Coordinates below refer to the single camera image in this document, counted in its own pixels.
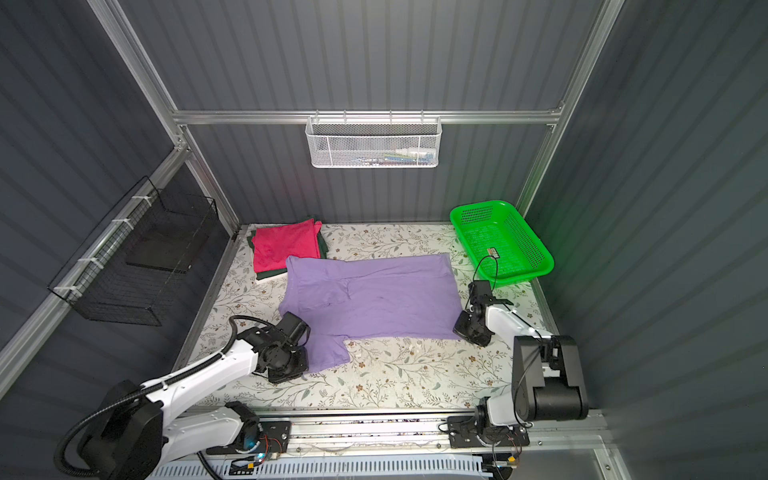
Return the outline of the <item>purple t shirt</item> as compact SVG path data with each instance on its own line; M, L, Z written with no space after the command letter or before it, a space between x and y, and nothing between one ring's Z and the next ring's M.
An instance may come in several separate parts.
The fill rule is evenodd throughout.
M286 267L279 312L310 327L311 373L348 363L347 340L457 337L462 304L446 253L358 261L291 256Z

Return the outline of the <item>green plastic basket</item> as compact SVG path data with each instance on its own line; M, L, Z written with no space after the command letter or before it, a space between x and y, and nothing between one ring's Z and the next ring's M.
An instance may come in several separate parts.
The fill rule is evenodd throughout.
M497 287L549 274L551 253L517 209L501 200L458 206L450 221L477 276Z

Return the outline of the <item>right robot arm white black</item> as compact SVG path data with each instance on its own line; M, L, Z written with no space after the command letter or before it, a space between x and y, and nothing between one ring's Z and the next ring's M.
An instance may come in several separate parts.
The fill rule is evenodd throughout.
M575 340L534 327L511 301L496 297L487 280L472 281L468 290L454 332L482 347L502 340L512 351L512 379L507 389L482 398L471 415L447 419L450 445L523 447L537 421L586 419L589 399Z

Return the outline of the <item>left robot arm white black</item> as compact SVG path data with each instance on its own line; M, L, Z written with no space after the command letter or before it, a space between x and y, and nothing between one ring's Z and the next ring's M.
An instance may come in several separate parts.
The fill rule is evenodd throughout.
M257 464L285 453L291 433L287 420L263 420L240 401L208 413L187 413L236 380L257 375L280 384L307 372L311 329L302 319L292 313L276 324L253 318L252 327L240 331L243 319L230 317L225 345L203 359L142 384L113 386L99 408L60 441L56 468L73 477L145 479L162 465L195 455L217 478L205 457L209 449L248 456Z

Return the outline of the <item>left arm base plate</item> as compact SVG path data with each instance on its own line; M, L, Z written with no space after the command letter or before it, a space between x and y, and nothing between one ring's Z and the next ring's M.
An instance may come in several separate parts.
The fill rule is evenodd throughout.
M229 447L240 454L285 453L291 435L290 421L246 421Z

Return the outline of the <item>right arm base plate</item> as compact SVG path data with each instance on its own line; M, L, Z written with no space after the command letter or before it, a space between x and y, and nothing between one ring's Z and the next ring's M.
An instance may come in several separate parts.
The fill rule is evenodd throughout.
M530 445L528 432L520 425L495 426L474 416L449 416L446 424L449 444L453 449L510 447Z

